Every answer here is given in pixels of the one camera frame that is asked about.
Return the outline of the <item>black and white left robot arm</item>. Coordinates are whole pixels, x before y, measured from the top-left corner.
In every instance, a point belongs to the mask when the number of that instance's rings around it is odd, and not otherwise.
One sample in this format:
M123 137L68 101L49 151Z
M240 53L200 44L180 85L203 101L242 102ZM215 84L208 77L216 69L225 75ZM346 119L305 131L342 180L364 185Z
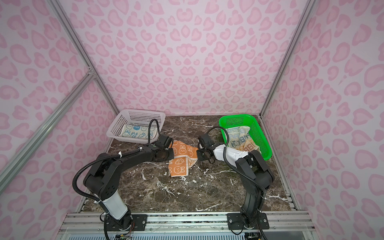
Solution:
M97 203L115 221L131 220L131 213L118 193L124 171L147 162L167 162L174 158L174 140L161 135L157 141L115 156L101 154L86 174L83 184Z

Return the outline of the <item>blue bunny pattern towel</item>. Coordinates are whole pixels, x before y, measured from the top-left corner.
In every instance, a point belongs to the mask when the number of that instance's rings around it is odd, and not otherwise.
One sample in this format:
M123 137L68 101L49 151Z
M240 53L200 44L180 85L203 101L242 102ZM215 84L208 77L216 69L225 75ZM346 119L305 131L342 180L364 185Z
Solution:
M154 139L158 136L156 127L150 127L148 134L148 126L137 126L133 124L126 124L123 126L120 137L133 138L133 139Z

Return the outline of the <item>green plastic basket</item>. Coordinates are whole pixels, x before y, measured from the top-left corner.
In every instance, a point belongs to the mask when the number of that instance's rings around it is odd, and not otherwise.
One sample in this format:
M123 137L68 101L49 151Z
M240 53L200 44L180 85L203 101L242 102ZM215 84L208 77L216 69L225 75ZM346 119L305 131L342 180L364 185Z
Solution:
M230 115L219 119L219 126L226 129L222 131L224 141L229 141L228 147L250 152L258 150L265 161L272 157L272 149L256 118L247 115Z

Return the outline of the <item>orange bunny towel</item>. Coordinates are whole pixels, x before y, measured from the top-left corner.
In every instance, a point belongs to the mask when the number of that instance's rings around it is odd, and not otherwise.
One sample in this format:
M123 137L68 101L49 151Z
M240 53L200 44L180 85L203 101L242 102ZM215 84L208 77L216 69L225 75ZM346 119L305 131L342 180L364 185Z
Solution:
M173 146L174 158L169 161L168 168L171 177L185 177L190 168L197 162L198 148L175 141Z

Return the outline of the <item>white plastic basket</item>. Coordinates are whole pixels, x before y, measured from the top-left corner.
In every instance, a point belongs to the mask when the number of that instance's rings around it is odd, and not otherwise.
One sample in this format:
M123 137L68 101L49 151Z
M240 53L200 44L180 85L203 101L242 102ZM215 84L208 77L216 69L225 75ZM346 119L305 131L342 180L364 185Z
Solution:
M122 110L107 130L107 137L120 142L147 144L158 139L165 113L144 110Z

